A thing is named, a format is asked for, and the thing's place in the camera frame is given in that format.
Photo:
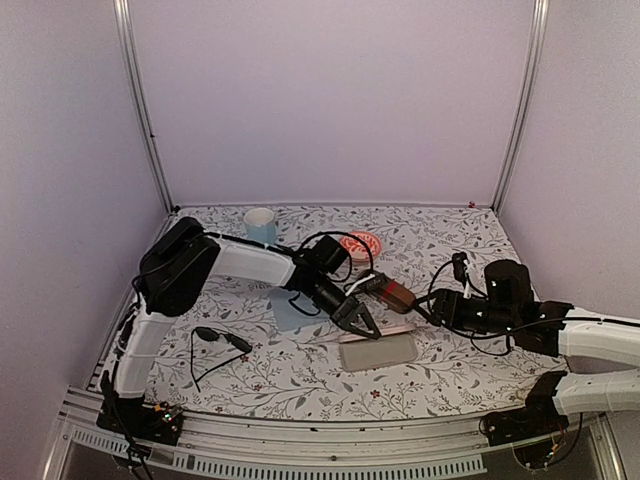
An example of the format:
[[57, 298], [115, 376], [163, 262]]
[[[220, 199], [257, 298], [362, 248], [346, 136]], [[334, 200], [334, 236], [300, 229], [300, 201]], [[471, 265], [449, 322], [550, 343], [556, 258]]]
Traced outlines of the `blue cleaning cloth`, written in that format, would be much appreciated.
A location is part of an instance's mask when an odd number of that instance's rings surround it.
[[316, 316], [306, 316], [297, 311], [288, 302], [293, 296], [293, 293], [281, 290], [273, 290], [269, 294], [276, 328], [280, 333], [293, 332], [298, 328], [306, 328], [329, 321], [329, 316], [323, 312]]

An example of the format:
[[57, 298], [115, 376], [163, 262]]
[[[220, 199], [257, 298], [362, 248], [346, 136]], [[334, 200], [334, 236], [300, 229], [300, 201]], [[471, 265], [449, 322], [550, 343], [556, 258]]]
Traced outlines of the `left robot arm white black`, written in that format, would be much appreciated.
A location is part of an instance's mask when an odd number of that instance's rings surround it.
[[344, 332], [377, 340], [381, 332], [354, 291], [332, 274], [348, 259], [339, 231], [311, 235], [295, 248], [208, 232], [193, 217], [174, 224], [145, 253], [132, 279], [134, 297], [119, 331], [115, 362], [100, 389], [111, 419], [128, 434], [148, 426], [146, 379], [176, 318], [196, 304], [211, 276], [255, 281], [306, 296]]

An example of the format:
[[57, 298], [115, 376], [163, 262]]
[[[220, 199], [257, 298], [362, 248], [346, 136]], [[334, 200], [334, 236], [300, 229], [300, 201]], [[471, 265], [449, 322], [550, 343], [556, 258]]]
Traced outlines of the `brown striped glasses case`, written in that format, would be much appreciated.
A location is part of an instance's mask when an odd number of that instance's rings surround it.
[[371, 294], [398, 314], [409, 313], [416, 301], [415, 294], [395, 280], [388, 280], [375, 287]]

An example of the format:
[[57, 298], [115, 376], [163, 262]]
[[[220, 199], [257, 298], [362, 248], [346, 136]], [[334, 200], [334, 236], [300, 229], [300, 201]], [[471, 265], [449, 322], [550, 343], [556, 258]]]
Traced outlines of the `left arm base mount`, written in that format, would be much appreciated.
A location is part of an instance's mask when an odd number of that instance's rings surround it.
[[183, 427], [183, 408], [161, 402], [147, 405], [143, 397], [103, 400], [96, 425], [133, 439], [176, 446]]

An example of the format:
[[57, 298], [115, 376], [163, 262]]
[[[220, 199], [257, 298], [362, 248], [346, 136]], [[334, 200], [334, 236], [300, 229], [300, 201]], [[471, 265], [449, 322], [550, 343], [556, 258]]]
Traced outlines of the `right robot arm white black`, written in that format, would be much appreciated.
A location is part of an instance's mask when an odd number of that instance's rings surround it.
[[522, 350], [552, 358], [584, 357], [621, 365], [605, 373], [551, 371], [540, 376], [517, 415], [537, 436], [555, 417], [639, 408], [639, 322], [534, 297], [528, 268], [498, 260], [484, 269], [485, 294], [430, 287], [413, 308], [430, 324], [471, 338], [509, 338]]

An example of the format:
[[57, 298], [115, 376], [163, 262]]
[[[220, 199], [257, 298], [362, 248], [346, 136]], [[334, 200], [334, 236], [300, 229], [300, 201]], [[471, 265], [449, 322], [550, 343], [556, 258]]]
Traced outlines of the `pink translucent plastic cup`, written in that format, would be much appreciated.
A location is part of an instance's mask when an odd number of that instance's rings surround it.
[[415, 325], [403, 324], [383, 328], [378, 339], [355, 334], [341, 336], [338, 343], [342, 369], [353, 373], [414, 361], [418, 357], [412, 336], [416, 330]]

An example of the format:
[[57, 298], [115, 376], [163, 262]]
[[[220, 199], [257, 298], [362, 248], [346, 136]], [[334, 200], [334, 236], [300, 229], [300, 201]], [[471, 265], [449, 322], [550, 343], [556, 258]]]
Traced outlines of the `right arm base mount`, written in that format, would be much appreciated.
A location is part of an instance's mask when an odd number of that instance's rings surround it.
[[519, 447], [516, 460], [529, 470], [541, 470], [563, 461], [575, 448], [574, 440], [568, 450], [560, 454], [561, 444], [569, 427], [569, 418], [559, 412], [553, 397], [567, 372], [548, 372], [534, 384], [525, 399], [525, 406], [484, 415], [478, 424], [490, 446], [533, 439], [559, 433], [558, 440], [547, 440], [542, 446]]

